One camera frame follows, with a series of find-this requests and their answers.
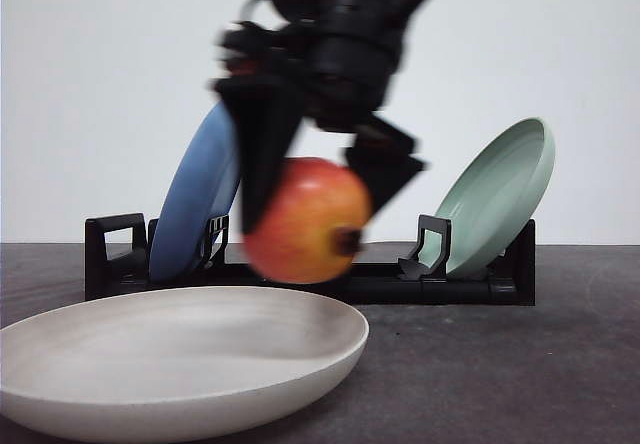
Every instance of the blue plate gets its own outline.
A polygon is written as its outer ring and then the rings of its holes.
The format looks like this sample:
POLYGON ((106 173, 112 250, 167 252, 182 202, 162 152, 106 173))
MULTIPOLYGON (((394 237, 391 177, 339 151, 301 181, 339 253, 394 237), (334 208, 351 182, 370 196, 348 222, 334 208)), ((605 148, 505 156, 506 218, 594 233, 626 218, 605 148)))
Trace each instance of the blue plate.
POLYGON ((233 122, 218 103, 193 136, 165 198, 149 256, 151 280, 174 278, 200 262, 207 220, 231 209, 238 161, 233 122))

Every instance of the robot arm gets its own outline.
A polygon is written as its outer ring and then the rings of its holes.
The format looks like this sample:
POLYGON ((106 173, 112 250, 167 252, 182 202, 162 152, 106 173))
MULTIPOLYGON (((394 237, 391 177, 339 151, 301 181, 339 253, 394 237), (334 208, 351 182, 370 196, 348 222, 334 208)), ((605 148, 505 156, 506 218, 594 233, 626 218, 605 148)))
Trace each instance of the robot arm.
POLYGON ((424 167, 413 138, 375 115, 423 0, 271 1, 288 24, 236 23, 221 43, 230 76, 214 85, 238 134, 243 232, 259 222, 303 117, 355 135, 347 162, 378 211, 424 167))

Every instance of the plate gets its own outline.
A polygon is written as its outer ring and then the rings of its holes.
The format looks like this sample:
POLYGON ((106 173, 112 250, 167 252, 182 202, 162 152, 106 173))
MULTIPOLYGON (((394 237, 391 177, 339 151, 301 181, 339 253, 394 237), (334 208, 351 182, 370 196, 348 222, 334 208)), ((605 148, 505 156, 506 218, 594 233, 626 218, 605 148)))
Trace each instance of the plate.
MULTIPOLYGON (((511 244, 538 207, 554 161, 553 136, 539 119, 513 125, 474 159, 435 214, 451 220, 447 276, 483 272, 511 244)), ((420 262, 431 265, 439 254, 429 235, 420 262)))
POLYGON ((1 412, 86 442, 176 442, 267 423, 354 367, 369 326, 327 297, 267 287, 128 294, 0 331, 1 412))
POLYGON ((193 136, 171 182, 151 246, 151 280, 172 279, 200 262, 206 223, 229 213, 239 180, 235 129, 218 103, 193 136))

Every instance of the table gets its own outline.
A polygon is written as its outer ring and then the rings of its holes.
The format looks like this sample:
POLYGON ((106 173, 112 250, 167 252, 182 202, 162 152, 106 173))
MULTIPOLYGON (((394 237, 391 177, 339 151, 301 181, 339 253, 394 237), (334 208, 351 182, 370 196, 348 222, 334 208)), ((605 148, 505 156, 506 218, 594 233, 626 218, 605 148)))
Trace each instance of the table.
MULTIPOLYGON (((83 300, 81 244, 1 251, 2 326, 83 300)), ((199 442, 640 442, 640 246, 539 246, 536 259, 535 307, 358 306, 370 340, 340 386, 199 442)), ((70 441, 0 418, 0 442, 70 441)))

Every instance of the apple stem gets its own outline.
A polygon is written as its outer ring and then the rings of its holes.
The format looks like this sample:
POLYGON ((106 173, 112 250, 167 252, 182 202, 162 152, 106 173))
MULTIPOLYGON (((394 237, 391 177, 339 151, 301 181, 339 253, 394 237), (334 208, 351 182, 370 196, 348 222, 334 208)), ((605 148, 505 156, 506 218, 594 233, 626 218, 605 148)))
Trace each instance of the apple stem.
POLYGON ((362 231, 353 226, 341 226, 333 231, 333 244, 336 254, 353 256, 360 250, 362 231))

